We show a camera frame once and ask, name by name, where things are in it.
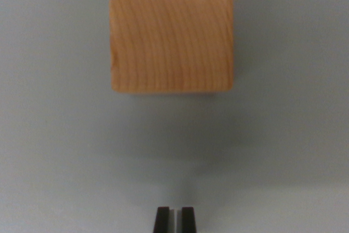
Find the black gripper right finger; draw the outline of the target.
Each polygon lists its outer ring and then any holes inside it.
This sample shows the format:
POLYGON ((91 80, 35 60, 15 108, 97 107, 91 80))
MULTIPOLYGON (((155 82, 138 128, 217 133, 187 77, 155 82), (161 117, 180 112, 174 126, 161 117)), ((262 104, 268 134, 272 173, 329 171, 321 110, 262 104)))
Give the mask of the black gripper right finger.
POLYGON ((182 207, 177 211, 177 233, 197 233, 193 207, 182 207))

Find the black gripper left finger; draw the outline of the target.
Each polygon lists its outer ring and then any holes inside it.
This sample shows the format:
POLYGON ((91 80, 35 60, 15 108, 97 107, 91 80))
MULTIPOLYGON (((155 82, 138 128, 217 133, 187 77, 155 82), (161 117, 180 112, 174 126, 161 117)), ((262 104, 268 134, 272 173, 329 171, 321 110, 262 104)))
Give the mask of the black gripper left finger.
POLYGON ((174 233, 175 211, 170 207, 158 207, 153 233, 174 233))

